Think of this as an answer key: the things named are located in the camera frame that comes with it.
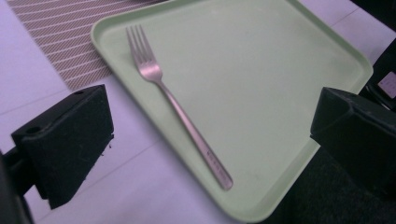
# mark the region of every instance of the table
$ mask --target table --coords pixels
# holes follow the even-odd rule
[[[396,34],[348,0],[301,0],[374,63]],[[10,134],[71,91],[6,1],[0,1],[0,149]],[[186,170],[114,77],[105,84],[115,126],[111,148],[74,199],[50,211],[35,188],[25,198],[36,223],[238,223]]]

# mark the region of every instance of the metal fork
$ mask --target metal fork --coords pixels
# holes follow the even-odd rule
[[[233,186],[233,180],[228,174],[224,166],[221,164],[215,153],[212,151],[208,143],[201,136],[198,130],[195,128],[186,112],[177,102],[173,94],[166,88],[162,82],[163,71],[158,65],[154,53],[149,45],[149,41],[143,31],[141,25],[133,27],[127,27],[126,33],[128,36],[129,46],[131,48],[132,57],[134,63],[139,70],[140,75],[149,82],[157,84],[157,86],[163,91],[172,104],[173,108],[180,117],[186,130],[190,134],[191,139],[198,147],[202,157],[206,164],[209,166],[212,174],[218,180],[221,187],[225,190],[230,189]]]

